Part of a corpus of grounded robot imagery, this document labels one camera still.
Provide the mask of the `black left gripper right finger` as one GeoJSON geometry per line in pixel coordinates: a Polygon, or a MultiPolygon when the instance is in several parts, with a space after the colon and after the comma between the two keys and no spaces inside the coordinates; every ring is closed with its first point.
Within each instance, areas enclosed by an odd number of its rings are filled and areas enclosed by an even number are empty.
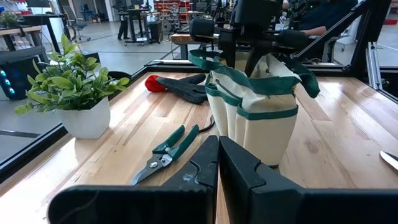
{"type": "Polygon", "coordinates": [[[220,176],[231,223],[397,224],[397,191],[306,189],[226,136],[220,176]]]}

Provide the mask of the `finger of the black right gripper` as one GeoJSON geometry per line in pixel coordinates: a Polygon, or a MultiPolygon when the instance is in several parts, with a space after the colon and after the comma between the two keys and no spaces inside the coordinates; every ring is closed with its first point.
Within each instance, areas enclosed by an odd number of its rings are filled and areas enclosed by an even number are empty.
{"type": "Polygon", "coordinates": [[[236,43],[235,42],[218,42],[218,48],[222,51],[221,57],[226,60],[227,66],[235,67],[236,43]]]}
{"type": "Polygon", "coordinates": [[[258,61],[261,59],[262,56],[269,53],[269,49],[261,48],[261,47],[252,47],[249,51],[248,59],[245,66],[245,74],[250,77],[255,66],[257,65],[258,61]]]}

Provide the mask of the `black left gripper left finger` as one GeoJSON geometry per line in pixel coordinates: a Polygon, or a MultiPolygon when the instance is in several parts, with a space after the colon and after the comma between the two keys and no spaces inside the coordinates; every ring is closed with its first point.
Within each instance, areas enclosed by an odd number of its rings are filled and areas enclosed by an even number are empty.
{"type": "Polygon", "coordinates": [[[214,223],[219,140],[208,136],[160,186],[76,185],[48,207],[50,223],[214,223]]]}

